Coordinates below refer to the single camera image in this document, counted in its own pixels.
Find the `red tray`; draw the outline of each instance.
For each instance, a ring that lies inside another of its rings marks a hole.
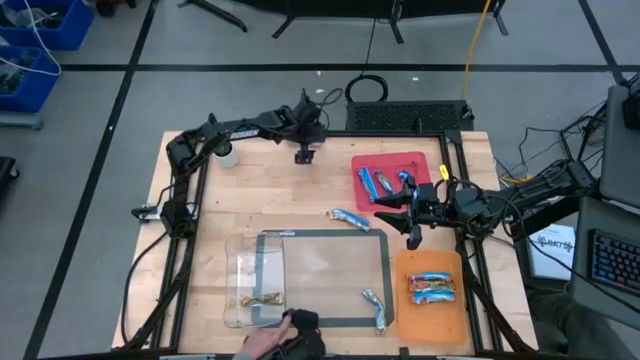
[[[376,170],[381,170],[389,179],[393,192],[397,193],[402,189],[402,181],[398,176],[398,171],[406,170],[415,179],[416,183],[429,183],[429,167],[427,166],[427,157],[419,151],[394,153],[394,154],[376,154],[376,155],[358,155],[351,159],[351,172],[353,173],[353,186],[356,193],[356,207],[358,211],[390,211],[395,209],[369,202],[369,195],[362,185],[358,170],[366,167],[373,178],[378,191],[378,197],[387,196],[386,190],[382,187],[378,179],[376,179]]]

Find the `human hand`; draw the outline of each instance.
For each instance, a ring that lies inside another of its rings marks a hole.
[[[240,352],[256,360],[280,344],[280,341],[282,341],[287,334],[289,326],[291,326],[291,315],[287,315],[282,319],[282,323],[280,323],[278,330],[274,333],[267,332],[264,329],[256,329],[244,342]]]

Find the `person's arm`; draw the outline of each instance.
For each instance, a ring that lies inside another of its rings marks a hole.
[[[257,360],[280,344],[280,341],[287,334],[289,326],[291,326],[291,316],[287,315],[274,333],[269,333],[264,329],[256,329],[244,342],[240,352],[234,355],[233,360]]]

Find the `clear plastic container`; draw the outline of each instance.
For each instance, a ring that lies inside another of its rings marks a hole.
[[[224,323],[231,328],[279,324],[286,307],[284,250],[277,233],[227,241]],[[270,296],[270,304],[251,301]]]

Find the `white paper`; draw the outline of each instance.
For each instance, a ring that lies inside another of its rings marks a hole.
[[[530,238],[540,250],[562,261],[569,268],[573,268],[576,234],[572,227],[553,224],[531,235]],[[567,269],[540,253],[531,243],[528,243],[528,246],[531,273],[534,277],[571,279],[571,273]]]

